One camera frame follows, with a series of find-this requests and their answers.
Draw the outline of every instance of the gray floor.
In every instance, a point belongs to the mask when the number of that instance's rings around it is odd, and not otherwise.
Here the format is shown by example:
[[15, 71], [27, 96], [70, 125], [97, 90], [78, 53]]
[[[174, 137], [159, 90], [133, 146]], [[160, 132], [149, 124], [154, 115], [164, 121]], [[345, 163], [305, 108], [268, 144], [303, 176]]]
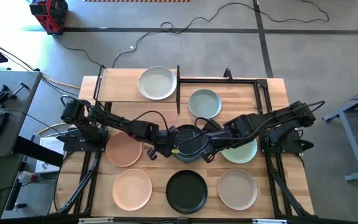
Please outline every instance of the gray floor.
[[[1, 46], [62, 82], [80, 85], [84, 75], [97, 75], [98, 66], [87, 61], [83, 53], [64, 49], [54, 37], [43, 32], [22, 31], [22, 27], [38, 25], [29, 15], [24, 0], [0, 2], [5, 2], [6, 8], [16, 7], [20, 12], [13, 14], [3, 9], [5, 18], [9, 19], [0, 19]], [[210, 17], [219, 6], [231, 1], [193, 0], [174, 7], [169, 3], [67, 2], [70, 9], [67, 27], [159, 27], [164, 21], [185, 27], [192, 18]], [[252, 5], [251, 0], [237, 2]], [[329, 13], [330, 22], [277, 24], [262, 16], [265, 29], [358, 30], [357, 0], [314, 2]], [[259, 0], [259, 3], [260, 9], [275, 19], [324, 18], [313, 5], [299, 0]], [[229, 6], [213, 22], [198, 21], [193, 27], [256, 29], [256, 24], [253, 11]], [[60, 39], [68, 47], [85, 49], [94, 60], [111, 66], [114, 57], [131, 49], [141, 35], [133, 32], [67, 32]], [[284, 78], [290, 101], [326, 100], [326, 105], [315, 113], [317, 118], [358, 93], [358, 35], [268, 34], [266, 40], [273, 75]], [[175, 67], [177, 64], [181, 65], [182, 75], [218, 77], [229, 67], [236, 77], [266, 77], [258, 34], [150, 35], [141, 42], [136, 53], [121, 57], [116, 67]], [[6, 66], [21, 69], [12, 63]], [[42, 83], [29, 113], [48, 124], [55, 124], [61, 122], [62, 108], [58, 94]], [[21, 134], [29, 138], [43, 128], [29, 118]], [[305, 130], [304, 138], [315, 143], [313, 149], [305, 152], [306, 176], [315, 213], [324, 218], [358, 220], [358, 180], [345, 183], [343, 177], [357, 172], [358, 166], [342, 124], [339, 121], [325, 124], [318, 119], [313, 127]], [[33, 161], [29, 162], [28, 169], [34, 169]], [[50, 183], [23, 188], [18, 202], [28, 203], [29, 208], [6, 212], [3, 217], [45, 214], [51, 188]]]

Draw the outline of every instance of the red equipment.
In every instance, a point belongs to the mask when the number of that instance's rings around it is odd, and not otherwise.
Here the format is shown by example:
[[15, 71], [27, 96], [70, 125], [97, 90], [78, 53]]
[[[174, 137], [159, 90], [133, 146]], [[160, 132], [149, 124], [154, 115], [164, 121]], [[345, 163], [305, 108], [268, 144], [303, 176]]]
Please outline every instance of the red equipment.
[[30, 10], [48, 34], [63, 34], [63, 23], [68, 11], [65, 0], [33, 0]]

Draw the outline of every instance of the white paper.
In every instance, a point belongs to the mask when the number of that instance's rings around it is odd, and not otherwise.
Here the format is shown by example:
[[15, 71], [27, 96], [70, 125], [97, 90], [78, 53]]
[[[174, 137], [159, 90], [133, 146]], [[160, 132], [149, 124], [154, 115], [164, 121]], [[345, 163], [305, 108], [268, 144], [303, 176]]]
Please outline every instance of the white paper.
[[[41, 138], [40, 145], [46, 147], [47, 149], [63, 154], [63, 147], [65, 143], [59, 141], [55, 137], [49, 137], [49, 138]], [[44, 161], [37, 161], [37, 165], [35, 167], [36, 174], [44, 174], [48, 172], [58, 172], [58, 171], [59, 171], [59, 167], [50, 165], [48, 163], [45, 163]]]

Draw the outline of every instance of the wooden table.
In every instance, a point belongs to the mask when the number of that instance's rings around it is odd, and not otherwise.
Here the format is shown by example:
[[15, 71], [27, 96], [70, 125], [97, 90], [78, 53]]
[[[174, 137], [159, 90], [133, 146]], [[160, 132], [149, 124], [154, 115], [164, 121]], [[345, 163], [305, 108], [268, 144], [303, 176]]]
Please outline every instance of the wooden table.
[[[199, 88], [209, 88], [215, 91], [223, 102], [221, 112], [215, 117], [215, 120], [220, 124], [240, 114], [257, 112], [254, 87], [251, 85], [182, 84], [180, 114], [177, 114], [177, 107], [173, 98], [150, 102], [140, 95], [135, 86], [142, 71], [143, 70], [139, 69], [106, 69], [99, 94], [100, 101], [113, 101], [112, 113], [125, 116], [127, 119], [133, 119], [148, 110], [157, 110], [167, 119], [168, 126], [179, 126], [194, 123], [195, 117], [188, 111], [187, 105], [191, 93]], [[119, 82], [120, 76], [122, 78], [125, 77], [126, 81]], [[288, 106], [288, 98], [283, 79], [268, 78], [267, 81], [273, 109], [278, 110]], [[93, 102], [92, 96], [95, 83], [96, 77], [84, 77], [80, 91], [81, 99], [87, 99]], [[162, 120], [156, 114], [147, 114], [142, 117], [141, 120], [157, 123], [163, 128]], [[116, 132], [117, 131], [113, 129], [109, 130], [110, 134]], [[144, 151], [149, 147], [150, 146], [144, 145]], [[76, 189], [80, 179], [83, 157], [83, 152], [76, 152], [72, 154], [63, 165], [57, 183], [56, 200], [58, 207], [61, 207]], [[300, 159], [293, 154], [283, 154], [282, 160], [288, 188], [305, 210], [313, 213], [305, 171]], [[255, 179], [258, 186], [256, 202], [253, 206], [244, 211], [235, 211], [226, 207], [218, 195], [217, 184], [219, 177], [223, 172], [232, 168], [240, 168], [247, 171]], [[112, 199], [114, 180], [126, 169], [143, 170], [150, 176], [153, 184], [152, 196], [146, 206], [134, 212], [127, 212], [120, 209]], [[192, 215], [177, 213], [169, 206], [165, 197], [165, 187], [169, 178], [174, 173], [183, 169], [189, 169], [199, 173], [208, 186], [208, 199], [205, 206]], [[277, 191], [280, 208], [282, 212], [285, 212], [282, 193], [280, 190]], [[88, 188], [85, 189], [82, 209], [85, 207], [87, 195]], [[158, 158], [155, 161], [151, 161], [147, 155], [143, 153], [134, 165], [128, 168], [118, 168], [110, 164], [106, 155], [103, 153], [99, 166], [91, 215], [94, 217], [273, 218], [272, 198], [270, 195], [265, 157], [258, 151], [255, 158], [250, 162], [246, 164], [233, 164], [218, 154], [215, 160], [210, 164], [205, 163], [202, 159], [185, 164], [173, 156], [166, 159], [160, 154], [158, 154]]]

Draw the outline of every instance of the gray desk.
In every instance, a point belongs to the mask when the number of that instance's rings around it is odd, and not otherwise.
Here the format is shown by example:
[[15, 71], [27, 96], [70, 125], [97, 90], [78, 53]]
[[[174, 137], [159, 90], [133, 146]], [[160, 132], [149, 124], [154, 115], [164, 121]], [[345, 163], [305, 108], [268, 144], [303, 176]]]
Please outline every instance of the gray desk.
[[[25, 113], [28, 112], [41, 77], [42, 74], [39, 72], [0, 70], [0, 88], [2, 87], [2, 84], [5, 84], [14, 91], [19, 87], [19, 82], [25, 83], [30, 88], [30, 90], [22, 89], [17, 94], [16, 100], [7, 100], [4, 103], [4, 106]], [[0, 136], [0, 147], [3, 149], [2, 154], [7, 155], [0, 157], [0, 189], [13, 185], [23, 158], [23, 156], [19, 154], [10, 154], [10, 151], [14, 147], [16, 138], [19, 135], [19, 131], [24, 122], [25, 115], [14, 111], [8, 111], [8, 113], [10, 113], [9, 121]], [[0, 217], [4, 210], [9, 192], [10, 190], [5, 190], [0, 193]]]

